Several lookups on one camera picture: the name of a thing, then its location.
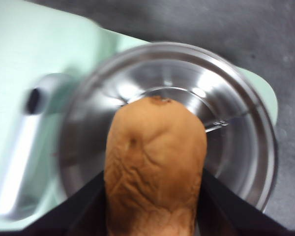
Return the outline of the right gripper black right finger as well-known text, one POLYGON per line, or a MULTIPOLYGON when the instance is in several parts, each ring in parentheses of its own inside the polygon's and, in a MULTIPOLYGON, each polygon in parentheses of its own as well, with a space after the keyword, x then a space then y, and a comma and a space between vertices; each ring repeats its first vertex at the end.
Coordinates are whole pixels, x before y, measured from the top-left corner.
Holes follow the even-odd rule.
POLYGON ((198 224, 202 236, 294 236, 260 210, 203 171, 198 202, 198 224))

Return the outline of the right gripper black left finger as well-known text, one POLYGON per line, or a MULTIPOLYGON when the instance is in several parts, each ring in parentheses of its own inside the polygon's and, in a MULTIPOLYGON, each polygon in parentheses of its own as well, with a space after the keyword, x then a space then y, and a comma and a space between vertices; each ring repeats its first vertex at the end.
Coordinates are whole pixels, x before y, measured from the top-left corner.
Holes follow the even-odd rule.
POLYGON ((23 236, 105 236, 103 172, 66 201, 22 230, 23 236))

